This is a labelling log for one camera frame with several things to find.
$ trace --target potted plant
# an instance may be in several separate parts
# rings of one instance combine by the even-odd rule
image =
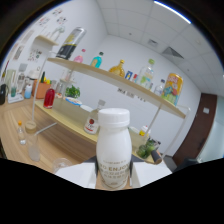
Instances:
[[[75,86],[73,86],[73,85],[70,88],[67,87],[66,88],[66,92],[65,92],[65,96],[77,99],[78,97],[80,97],[80,89],[79,89],[79,87],[75,88]]]

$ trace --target dark red door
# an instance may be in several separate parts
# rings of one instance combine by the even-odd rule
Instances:
[[[192,126],[180,148],[173,156],[173,160],[177,166],[185,158],[195,159],[200,153],[213,124],[216,104],[216,95],[201,94],[199,107]]]

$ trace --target yellow bottle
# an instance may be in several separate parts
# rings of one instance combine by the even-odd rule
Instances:
[[[121,77],[125,77],[125,72],[123,69],[123,64],[124,64],[124,60],[120,60],[119,65],[117,66],[113,66],[112,68],[110,68],[109,72],[114,73],[115,75],[121,76]]]

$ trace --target box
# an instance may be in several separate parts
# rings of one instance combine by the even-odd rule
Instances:
[[[36,84],[37,84],[37,80],[35,80],[33,83],[32,96],[34,96]],[[44,99],[45,94],[50,87],[51,87],[51,84],[39,83],[37,88],[36,99]]]

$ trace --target wall shelf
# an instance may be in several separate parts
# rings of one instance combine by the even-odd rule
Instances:
[[[43,35],[39,35],[35,39],[44,41],[44,42],[46,42],[46,43],[48,43],[50,45],[58,46],[58,43],[56,43],[55,41],[53,41],[53,40],[51,40],[51,39],[49,39],[49,38],[47,38],[47,37],[45,37]]]
[[[161,110],[174,114],[180,118],[185,118],[185,114],[182,113],[177,107],[173,104],[169,103],[168,101],[162,99],[160,96],[157,96],[150,90],[143,88],[142,86],[137,85],[127,79],[124,79],[120,76],[116,76],[113,73],[108,71],[92,67],[90,65],[77,63],[74,61],[69,61],[61,58],[48,58],[47,61],[61,65],[65,68],[68,68],[72,71],[77,71],[83,73],[85,75],[89,75],[91,77],[100,79],[117,87],[120,87],[126,91],[129,91],[136,96],[139,96],[149,103],[157,106]]]
[[[88,111],[83,110],[79,106],[73,105],[63,99],[55,99],[52,109],[44,108],[43,100],[36,100],[35,105],[65,129],[69,130],[80,138],[96,145],[98,133],[95,135],[90,135],[83,129],[86,119],[89,116]],[[140,135],[136,135],[130,132],[130,136],[132,139],[132,154],[140,158],[135,153],[135,147],[141,143],[141,141],[139,140]],[[149,156],[147,160],[145,160],[145,162],[154,164],[153,158],[151,156]]]

